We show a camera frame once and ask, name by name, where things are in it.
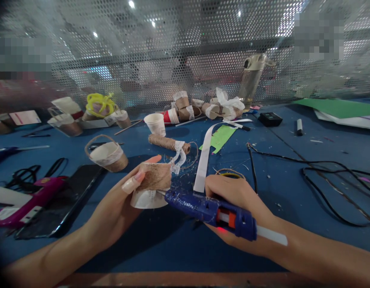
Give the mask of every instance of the green cardboard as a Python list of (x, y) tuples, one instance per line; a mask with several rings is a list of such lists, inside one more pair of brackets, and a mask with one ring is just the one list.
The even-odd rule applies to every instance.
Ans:
[(212, 135), (212, 139), (210, 141), (210, 146), (216, 148), (213, 153), (217, 153), (219, 150), (221, 150), (222, 146), (225, 145), (235, 131), (236, 129), (227, 125), (222, 125), (220, 128), (218, 128), (218, 130)]
[(293, 103), (312, 107), (340, 119), (370, 116), (370, 104), (367, 103), (338, 99), (301, 99)]

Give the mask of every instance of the black marker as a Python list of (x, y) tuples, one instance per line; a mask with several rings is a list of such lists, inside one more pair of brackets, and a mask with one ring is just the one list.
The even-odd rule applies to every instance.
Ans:
[(297, 136), (302, 136), (304, 133), (302, 132), (302, 120), (297, 120)]

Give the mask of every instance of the perforated metal mesh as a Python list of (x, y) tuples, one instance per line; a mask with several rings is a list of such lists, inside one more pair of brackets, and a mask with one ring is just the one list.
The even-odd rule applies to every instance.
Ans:
[[(343, 59), (298, 60), (296, 13), (337, 13)], [(243, 61), (263, 52), (255, 101), (370, 94), (370, 0), (6, 1), (1, 38), (52, 39), (51, 81), (0, 81), (0, 109), (48, 107), (114, 93), (129, 111), (162, 110), (179, 90), (208, 100), (238, 94)]]

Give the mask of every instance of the twine basket handle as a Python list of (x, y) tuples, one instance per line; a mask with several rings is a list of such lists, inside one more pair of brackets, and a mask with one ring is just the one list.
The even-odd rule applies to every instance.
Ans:
[(56, 108), (56, 107), (49, 107), (48, 108), (48, 112), (49, 114), (56, 120), (56, 121), (61, 121), (62, 120), (62, 117), (60, 116), (61, 120), (58, 120), (56, 116), (59, 116), (60, 114), (57, 113), (57, 111), (59, 112), (62, 112), (60, 109)]
[(113, 140), (112, 138), (110, 138), (108, 135), (104, 135), (104, 134), (98, 135), (98, 136), (94, 137), (92, 140), (90, 140), (90, 141), (88, 142), (88, 144), (86, 144), (86, 146), (85, 146), (85, 148), (84, 148), (85, 154), (86, 154), (86, 156), (88, 156), (88, 158), (89, 158), (89, 159), (90, 159), (90, 155), (89, 155), (89, 152), (88, 152), (88, 147), (89, 147), (89, 145), (90, 145), (90, 144), (92, 144), (92, 143), (93, 143), (93, 141), (95, 141), (96, 139), (98, 139), (98, 138), (100, 138), (100, 137), (108, 138), (109, 140), (111, 140), (112, 142), (114, 142), (114, 144), (116, 144), (116, 145), (117, 145), (117, 148), (118, 148), (118, 147), (120, 147), (120, 145), (119, 145), (115, 140)]
[(193, 108), (197, 108), (200, 111), (199, 116), (202, 114), (201, 108), (193, 106)]

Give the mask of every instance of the blue tabletop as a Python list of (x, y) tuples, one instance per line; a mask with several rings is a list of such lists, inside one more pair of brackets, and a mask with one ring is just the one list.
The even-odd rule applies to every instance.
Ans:
[[(262, 111), (273, 111), (283, 118), (279, 127), (266, 128), (253, 115), (244, 117), (253, 120), (245, 124), (253, 127), (249, 132), (238, 129), (220, 152), (210, 155), (209, 173), (231, 168), (245, 175), (253, 184), (250, 158), (246, 142), (254, 143), (260, 151), (292, 158), (298, 154), (308, 160), (335, 160), (349, 168), (370, 172), (370, 131), (339, 126), (318, 120), (310, 108), (297, 105), (263, 107)], [(295, 121), (301, 118), (304, 125), (302, 137), (294, 135)], [(199, 120), (180, 127), (167, 127), (167, 137), (194, 141), (202, 144), (206, 130), (216, 121)], [(23, 151), (7, 158), (0, 164), (0, 181), (8, 181), (14, 171), (34, 164), (42, 166), (43, 176), (53, 162), (68, 158), (69, 164), (63, 174), (70, 176), (83, 164), (92, 162), (84, 153), (85, 144), (94, 136), (107, 134), (113, 137), (118, 127), (86, 130), (83, 135), (68, 138), (55, 130), (49, 130), (48, 138), (21, 138), (26, 132), (15, 132), (0, 136), (0, 148), (5, 146), (50, 145), (50, 148)], [(123, 150), (129, 158), (128, 167), (120, 173), (108, 172), (95, 189), (82, 211), (74, 221), (70, 232), (81, 227), (91, 216), (107, 191), (131, 169), (154, 155), (174, 156), (175, 152), (148, 143), (149, 129), (143, 123), (114, 136), (124, 142)], [(194, 159), (195, 149), (188, 156)], [(253, 154), (257, 174), (259, 196), (276, 215), (319, 235), (336, 239), (370, 251), (370, 227), (350, 227), (336, 219), (322, 199), (311, 189), (301, 176), (305, 164)], [(181, 185), (192, 190), (197, 171), (192, 168), (173, 175), (172, 187)], [(335, 207), (347, 219), (365, 223), (360, 215), (327, 181), (315, 172), (312, 179), (333, 201)], [(328, 176), (342, 186), (354, 201), (370, 213), (370, 195), (358, 190), (357, 183), (343, 174), (342, 178)], [(51, 242), (54, 238), (14, 240), (4, 236), (0, 229), (0, 252), (2, 264), (19, 259)], [(189, 271), (189, 272), (279, 272), (285, 271), (268, 259), (243, 253), (226, 245), (206, 226), (196, 227), (185, 215), (171, 207), (145, 210), (121, 239), (108, 250), (79, 269), (79, 272), (140, 272), (140, 271)]]

